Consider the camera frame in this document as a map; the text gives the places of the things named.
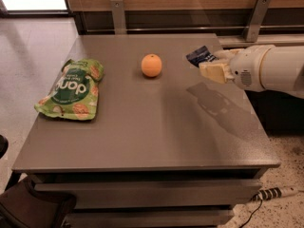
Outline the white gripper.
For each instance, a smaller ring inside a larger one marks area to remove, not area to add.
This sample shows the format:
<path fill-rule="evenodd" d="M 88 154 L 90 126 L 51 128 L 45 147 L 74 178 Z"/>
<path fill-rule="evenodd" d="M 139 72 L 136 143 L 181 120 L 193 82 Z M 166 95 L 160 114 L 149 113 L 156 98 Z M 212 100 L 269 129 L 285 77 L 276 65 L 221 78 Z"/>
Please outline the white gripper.
<path fill-rule="evenodd" d="M 261 45 L 245 49 L 218 50 L 214 53 L 218 59 L 231 60 L 233 58 L 230 66 L 226 63 L 200 63 L 200 74 L 219 84 L 226 84 L 228 81 L 234 80 L 234 83 L 241 89 L 264 91 L 265 88 L 261 82 L 262 63 L 267 52 L 274 47 L 274 45 Z"/>

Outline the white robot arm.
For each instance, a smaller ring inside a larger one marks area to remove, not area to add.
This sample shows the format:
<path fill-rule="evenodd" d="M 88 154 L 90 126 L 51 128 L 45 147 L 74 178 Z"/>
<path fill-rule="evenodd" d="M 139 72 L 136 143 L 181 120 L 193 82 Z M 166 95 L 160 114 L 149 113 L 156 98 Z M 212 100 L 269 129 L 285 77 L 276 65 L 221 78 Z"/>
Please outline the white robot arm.
<path fill-rule="evenodd" d="M 199 63 L 203 77 L 220 84 L 234 83 L 254 92 L 266 90 L 304 99 L 304 47 L 259 45 L 218 50 L 211 62 Z"/>

